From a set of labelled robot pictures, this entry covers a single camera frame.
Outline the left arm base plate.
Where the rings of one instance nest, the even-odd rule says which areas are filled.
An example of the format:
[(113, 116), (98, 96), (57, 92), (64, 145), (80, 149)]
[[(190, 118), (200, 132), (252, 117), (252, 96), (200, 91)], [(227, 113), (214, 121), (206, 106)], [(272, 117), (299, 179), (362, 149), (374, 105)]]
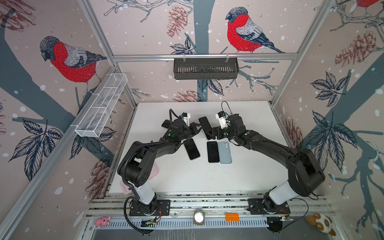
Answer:
[(140, 201), (134, 201), (129, 207), (129, 216), (168, 216), (170, 214), (170, 203), (170, 200), (156, 200), (155, 202), (152, 201), (149, 205), (144, 205)]

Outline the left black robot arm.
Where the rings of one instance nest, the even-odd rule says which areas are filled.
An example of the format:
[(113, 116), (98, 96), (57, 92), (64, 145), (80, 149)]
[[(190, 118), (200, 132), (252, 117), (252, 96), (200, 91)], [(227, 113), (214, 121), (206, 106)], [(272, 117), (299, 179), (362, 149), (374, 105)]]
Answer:
[(162, 127), (167, 131), (157, 142), (134, 142), (118, 166), (117, 173), (125, 186), (133, 192), (140, 211), (149, 215), (155, 212), (157, 195), (149, 183), (155, 159), (178, 151), (182, 143), (192, 139), (202, 130), (201, 124), (189, 122), (190, 115), (176, 115), (169, 109), (169, 119)]

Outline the light-blue phone case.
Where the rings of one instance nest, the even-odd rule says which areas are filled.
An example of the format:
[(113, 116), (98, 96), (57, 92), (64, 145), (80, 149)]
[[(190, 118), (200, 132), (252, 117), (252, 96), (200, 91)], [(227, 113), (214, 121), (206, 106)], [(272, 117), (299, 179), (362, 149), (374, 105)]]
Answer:
[(229, 142), (218, 142), (219, 158), (221, 164), (231, 164), (232, 156)]

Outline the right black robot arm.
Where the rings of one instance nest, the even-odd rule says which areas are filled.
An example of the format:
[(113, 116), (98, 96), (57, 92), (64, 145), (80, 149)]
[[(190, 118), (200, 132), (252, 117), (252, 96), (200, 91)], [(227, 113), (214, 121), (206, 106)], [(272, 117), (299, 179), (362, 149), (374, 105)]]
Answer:
[(287, 169), (288, 179), (264, 195), (263, 205), (268, 213), (275, 213), (288, 200), (310, 196), (325, 181), (324, 171), (311, 150), (284, 146), (248, 130), (238, 114), (224, 115), (221, 123), (224, 125), (214, 128), (207, 124), (204, 133), (213, 140), (233, 140), (238, 146), (262, 153)]

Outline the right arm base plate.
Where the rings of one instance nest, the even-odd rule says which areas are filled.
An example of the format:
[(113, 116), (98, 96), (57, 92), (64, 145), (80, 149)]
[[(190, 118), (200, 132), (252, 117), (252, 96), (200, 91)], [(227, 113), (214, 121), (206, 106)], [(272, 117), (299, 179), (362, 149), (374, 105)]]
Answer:
[(247, 210), (252, 215), (290, 215), (291, 211), (287, 202), (276, 205), (272, 200), (248, 199)]

